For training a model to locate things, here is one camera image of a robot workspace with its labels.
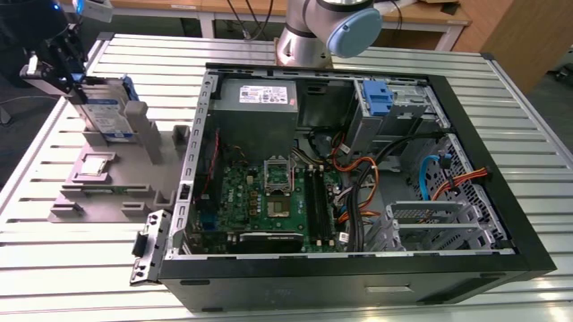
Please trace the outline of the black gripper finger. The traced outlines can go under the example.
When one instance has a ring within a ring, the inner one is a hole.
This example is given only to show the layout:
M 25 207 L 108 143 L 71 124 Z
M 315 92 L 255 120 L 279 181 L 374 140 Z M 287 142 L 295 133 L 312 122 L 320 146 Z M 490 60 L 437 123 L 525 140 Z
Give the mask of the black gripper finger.
M 84 105 L 87 104 L 87 94 L 83 90 L 83 84 L 80 81 L 73 80 L 72 88 L 69 91 L 69 102 L 73 105 Z
M 28 64 L 20 69 L 21 79 L 49 95 L 71 97 L 75 81 L 67 59 L 60 51 L 30 51 Z

